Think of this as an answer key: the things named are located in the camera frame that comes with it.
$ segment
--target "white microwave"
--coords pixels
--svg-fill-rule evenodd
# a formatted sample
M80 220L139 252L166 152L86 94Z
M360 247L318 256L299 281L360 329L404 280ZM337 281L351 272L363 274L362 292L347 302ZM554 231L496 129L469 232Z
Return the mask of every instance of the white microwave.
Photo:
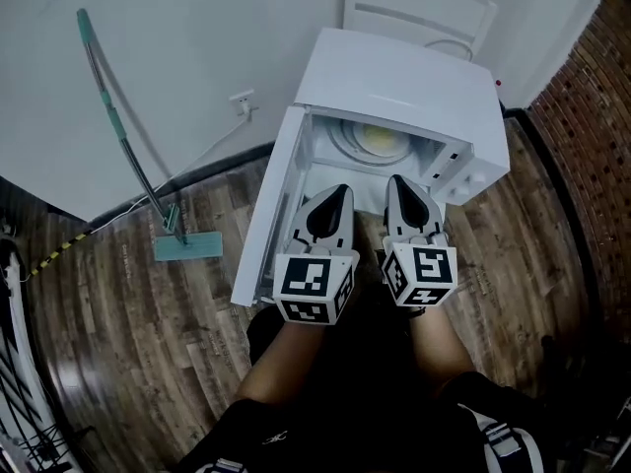
M405 135L407 145L376 156L354 138L357 128ZM462 205L509 169L488 70L383 36L323 29L274 144L232 303L271 297L274 256L295 213L331 186L348 184L356 210L382 215L387 181L399 173L425 186L445 216L446 203Z

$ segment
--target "chair backrest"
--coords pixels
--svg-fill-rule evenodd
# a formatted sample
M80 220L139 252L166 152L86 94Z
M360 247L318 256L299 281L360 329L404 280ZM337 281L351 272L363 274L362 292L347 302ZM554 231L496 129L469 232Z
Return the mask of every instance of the chair backrest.
M346 0L344 29L380 34L472 59L497 6L475 0Z

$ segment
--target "wall outlet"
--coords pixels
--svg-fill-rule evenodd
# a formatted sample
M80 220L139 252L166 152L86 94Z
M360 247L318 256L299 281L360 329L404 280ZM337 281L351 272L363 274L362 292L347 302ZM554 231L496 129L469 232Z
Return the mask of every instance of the wall outlet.
M254 98L254 90L247 90L237 95L232 95L228 100L235 108L237 115L244 115L244 103L249 103L251 110L258 109L258 104Z

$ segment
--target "brick wall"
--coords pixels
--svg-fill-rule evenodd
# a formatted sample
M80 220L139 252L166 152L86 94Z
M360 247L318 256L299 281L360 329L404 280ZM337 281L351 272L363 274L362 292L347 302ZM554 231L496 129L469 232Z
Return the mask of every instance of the brick wall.
M602 0L527 113L576 206L605 323L631 342L631 0Z

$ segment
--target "baseboard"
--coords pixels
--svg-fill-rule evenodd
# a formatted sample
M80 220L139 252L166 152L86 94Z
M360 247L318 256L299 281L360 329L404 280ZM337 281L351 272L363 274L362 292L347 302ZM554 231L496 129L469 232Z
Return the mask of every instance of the baseboard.
M159 198L162 198L164 196L167 196L168 194L180 191L184 189L185 187L188 187L189 185L195 184L197 182L205 180L206 178L212 177L213 175L218 175L219 173L223 173L224 171L228 171L229 169L234 169L236 167L245 165L249 162L253 162L260 158L264 158L272 154L273 149L274 149L274 143L270 142L269 144L263 144L262 146L254 147L253 149L249 149L237 155L230 156L223 160L219 160L217 162L206 165L205 167L195 169L169 182L165 187L163 187L158 192L157 195ZM119 216L120 214L129 210L129 206L131 205L131 203L133 203L136 200L139 200L142 196L144 196L144 194L141 196L138 196L137 198L131 199L130 201L127 201L119 205L118 207L96 217L90 222L90 226L93 229L97 229L103 226L104 224L108 223L116 216ZM148 205L148 204L149 204L149 200L144 200L142 203L139 204L139 207Z

